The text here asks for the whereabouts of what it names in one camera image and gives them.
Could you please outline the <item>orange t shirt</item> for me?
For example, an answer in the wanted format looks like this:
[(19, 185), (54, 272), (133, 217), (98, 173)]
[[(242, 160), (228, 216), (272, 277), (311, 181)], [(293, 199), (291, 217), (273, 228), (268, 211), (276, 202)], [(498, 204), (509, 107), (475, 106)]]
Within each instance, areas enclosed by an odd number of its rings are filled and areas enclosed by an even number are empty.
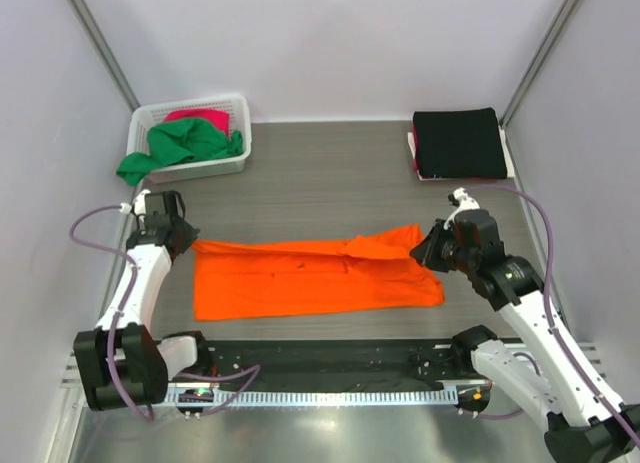
[(442, 283), (410, 256), (417, 225), (345, 240), (198, 241), (193, 312), (201, 322), (440, 306)]

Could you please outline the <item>right aluminium frame post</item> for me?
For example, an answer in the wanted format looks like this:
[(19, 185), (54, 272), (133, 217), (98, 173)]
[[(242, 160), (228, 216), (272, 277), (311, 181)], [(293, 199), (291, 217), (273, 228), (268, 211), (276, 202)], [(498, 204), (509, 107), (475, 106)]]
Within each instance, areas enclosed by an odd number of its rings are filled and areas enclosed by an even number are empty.
[(551, 57), (554, 48), (559, 43), (562, 35), (568, 27), (574, 13), (578, 10), (582, 0), (562, 0), (558, 10), (546, 30), (541, 43), (539, 44), (534, 56), (528, 65), (523, 77), (521, 78), (513, 96), (511, 97), (506, 109), (502, 113), (499, 122), (503, 128), (506, 128), (513, 120), (516, 112), (523, 103), (528, 91), (539, 76), (544, 65)]

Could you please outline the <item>pink t shirt in basket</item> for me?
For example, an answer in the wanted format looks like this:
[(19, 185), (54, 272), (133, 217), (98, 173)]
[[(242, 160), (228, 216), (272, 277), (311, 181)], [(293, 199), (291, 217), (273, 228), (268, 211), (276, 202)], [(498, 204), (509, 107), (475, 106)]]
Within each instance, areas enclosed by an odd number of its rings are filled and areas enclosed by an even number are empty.
[(230, 130), (230, 115), (221, 110), (208, 108), (190, 108), (170, 112), (164, 122), (176, 121), (186, 118), (198, 118), (209, 122), (216, 129), (228, 135)]

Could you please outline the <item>aluminium front rail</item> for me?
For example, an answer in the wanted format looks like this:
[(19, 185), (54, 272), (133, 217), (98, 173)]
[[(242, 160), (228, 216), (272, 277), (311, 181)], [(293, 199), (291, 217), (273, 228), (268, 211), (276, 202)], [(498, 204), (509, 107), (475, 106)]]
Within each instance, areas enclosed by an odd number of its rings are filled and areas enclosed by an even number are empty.
[[(586, 356), (587, 360), (594, 366), (596, 371), (601, 375), (605, 376), (606, 372), (604, 370), (604, 366), (602, 363), (602, 359), (600, 358), (600, 354), (596, 348), (596, 346), (592, 343), (580, 343), (579, 347), (581, 351)], [(60, 382), (61, 388), (81, 388), (82, 382), (78, 369), (77, 360), (74, 352), (71, 352), (68, 359), (66, 360), (64, 371), (61, 377)]]

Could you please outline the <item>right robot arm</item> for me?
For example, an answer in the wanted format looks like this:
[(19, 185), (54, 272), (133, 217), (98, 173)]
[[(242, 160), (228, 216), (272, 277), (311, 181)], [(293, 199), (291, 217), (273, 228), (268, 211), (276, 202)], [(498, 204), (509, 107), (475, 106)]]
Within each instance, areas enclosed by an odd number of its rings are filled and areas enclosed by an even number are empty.
[(541, 369), (536, 374), (486, 327), (455, 335), (450, 355), (462, 378), (497, 384), (536, 422), (557, 462), (612, 462), (639, 445), (639, 407), (604, 381), (548, 298), (528, 260), (506, 254), (495, 219), (463, 200), (411, 252), (437, 272), (459, 271), (517, 333)]

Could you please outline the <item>green t shirt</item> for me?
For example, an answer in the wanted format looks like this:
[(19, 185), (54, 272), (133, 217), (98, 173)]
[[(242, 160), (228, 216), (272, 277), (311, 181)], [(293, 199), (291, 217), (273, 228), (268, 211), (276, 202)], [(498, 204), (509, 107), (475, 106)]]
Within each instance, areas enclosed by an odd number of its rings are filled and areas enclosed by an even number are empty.
[(156, 170), (241, 156), (244, 138), (238, 130), (227, 136), (209, 121), (189, 117), (153, 126), (146, 142), (147, 153), (128, 154), (116, 170), (129, 186)]

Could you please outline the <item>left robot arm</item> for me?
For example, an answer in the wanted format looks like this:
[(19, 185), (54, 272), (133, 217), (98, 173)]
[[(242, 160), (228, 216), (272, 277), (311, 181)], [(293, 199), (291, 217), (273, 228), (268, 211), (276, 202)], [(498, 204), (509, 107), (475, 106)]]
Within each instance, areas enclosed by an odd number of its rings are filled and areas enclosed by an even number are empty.
[(124, 268), (104, 314), (73, 343), (86, 402), (94, 411), (148, 409), (164, 400), (169, 382), (180, 373), (200, 382), (213, 368), (201, 332), (179, 332), (161, 341), (150, 334), (162, 283), (199, 233), (186, 220), (181, 194), (143, 190), (116, 209), (134, 223), (124, 248), (111, 251)]

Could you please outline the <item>folded black t shirt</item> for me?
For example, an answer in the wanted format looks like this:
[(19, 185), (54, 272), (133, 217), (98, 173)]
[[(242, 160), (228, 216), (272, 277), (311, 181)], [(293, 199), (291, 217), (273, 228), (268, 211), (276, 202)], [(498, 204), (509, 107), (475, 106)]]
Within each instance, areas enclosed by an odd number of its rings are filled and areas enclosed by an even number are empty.
[(507, 170), (491, 107), (416, 111), (412, 117), (423, 177), (503, 180)]

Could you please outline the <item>folded white t shirt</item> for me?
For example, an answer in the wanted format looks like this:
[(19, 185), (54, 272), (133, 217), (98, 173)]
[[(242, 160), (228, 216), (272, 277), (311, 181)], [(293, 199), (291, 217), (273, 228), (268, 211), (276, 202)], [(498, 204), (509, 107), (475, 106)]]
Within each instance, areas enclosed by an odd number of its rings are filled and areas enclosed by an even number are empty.
[[(506, 133), (501, 127), (498, 127), (498, 131), (499, 131), (499, 136), (500, 136), (500, 141), (501, 141), (502, 152), (503, 152), (503, 156), (504, 156), (504, 162), (505, 162), (505, 166), (506, 166), (506, 170), (507, 170), (507, 179), (514, 179), (515, 178), (515, 165), (513, 163), (511, 154), (509, 152)], [(413, 164), (413, 158), (412, 158), (410, 146), (409, 146), (409, 143), (408, 143), (408, 134), (410, 132), (407, 133), (407, 145), (408, 145), (408, 148), (409, 148), (409, 152), (410, 152), (411, 159), (412, 159), (412, 164)], [(422, 181), (422, 182), (427, 182), (427, 181), (435, 181), (435, 180), (444, 180), (444, 177), (423, 177), (422, 176), (422, 178), (421, 179), (418, 178), (418, 180)]]

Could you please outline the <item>folded pink t shirt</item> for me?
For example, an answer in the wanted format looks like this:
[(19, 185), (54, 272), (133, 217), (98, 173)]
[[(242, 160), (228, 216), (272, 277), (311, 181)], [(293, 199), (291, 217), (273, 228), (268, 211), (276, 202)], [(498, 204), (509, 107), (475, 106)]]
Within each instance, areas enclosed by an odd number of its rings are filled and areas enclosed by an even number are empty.
[(418, 139), (416, 136), (415, 127), (412, 127), (411, 132), (408, 134), (408, 143), (409, 143), (412, 158), (413, 158), (413, 169), (417, 177), (421, 179), (422, 176), (420, 173), (419, 160), (418, 160)]

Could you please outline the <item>aluminium frame post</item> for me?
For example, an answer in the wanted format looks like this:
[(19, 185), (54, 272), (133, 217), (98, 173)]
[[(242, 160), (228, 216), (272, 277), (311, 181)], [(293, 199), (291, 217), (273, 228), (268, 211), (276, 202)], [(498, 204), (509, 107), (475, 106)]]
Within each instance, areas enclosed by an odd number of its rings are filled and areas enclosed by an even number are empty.
[(568, 27), (574, 13), (578, 10), (582, 0), (562, 0), (558, 10), (546, 30), (541, 43), (539, 44), (534, 56), (528, 65), (523, 77), (521, 78), (513, 96), (511, 97), (506, 109), (502, 113), (499, 122), (503, 128), (506, 128), (513, 120), (516, 112), (523, 103), (528, 91), (539, 76), (544, 65), (551, 57), (554, 48), (559, 43), (562, 35)]
[(67, 2), (89, 38), (91, 45), (119, 94), (124, 99), (128, 108), (131, 111), (135, 111), (140, 107), (139, 100), (86, 0), (67, 0)]

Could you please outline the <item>white plastic basket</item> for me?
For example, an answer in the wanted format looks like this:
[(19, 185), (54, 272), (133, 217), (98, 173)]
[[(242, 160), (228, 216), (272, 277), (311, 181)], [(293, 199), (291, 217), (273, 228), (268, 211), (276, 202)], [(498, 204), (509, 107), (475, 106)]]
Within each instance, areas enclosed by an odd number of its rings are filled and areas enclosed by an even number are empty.
[(172, 183), (238, 173), (244, 170), (245, 163), (252, 152), (252, 128), (248, 101), (238, 93), (149, 104), (137, 108), (132, 114), (129, 125), (126, 153), (148, 153), (147, 133), (150, 128), (161, 123), (174, 110), (192, 109), (226, 112), (229, 115), (230, 132), (239, 131), (242, 134), (242, 153), (226, 159), (185, 163), (158, 169), (148, 175), (148, 181), (154, 184)]

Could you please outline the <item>left aluminium frame post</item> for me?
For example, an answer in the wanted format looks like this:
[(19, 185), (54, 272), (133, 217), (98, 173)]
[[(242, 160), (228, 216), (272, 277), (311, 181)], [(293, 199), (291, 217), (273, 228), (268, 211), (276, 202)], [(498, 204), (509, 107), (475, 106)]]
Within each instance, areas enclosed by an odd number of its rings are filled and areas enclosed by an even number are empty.
[(89, 38), (91, 45), (119, 94), (124, 99), (128, 108), (131, 111), (135, 111), (140, 107), (139, 100), (86, 0), (67, 0), (67, 2)]

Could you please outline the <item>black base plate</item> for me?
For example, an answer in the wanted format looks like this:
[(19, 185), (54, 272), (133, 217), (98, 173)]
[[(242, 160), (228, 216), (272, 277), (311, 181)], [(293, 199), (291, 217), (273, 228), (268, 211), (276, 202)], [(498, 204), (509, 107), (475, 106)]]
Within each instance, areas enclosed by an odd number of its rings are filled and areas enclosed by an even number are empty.
[(444, 339), (209, 340), (209, 357), (185, 371), (228, 376), (260, 367), (258, 392), (439, 390), (481, 375)]

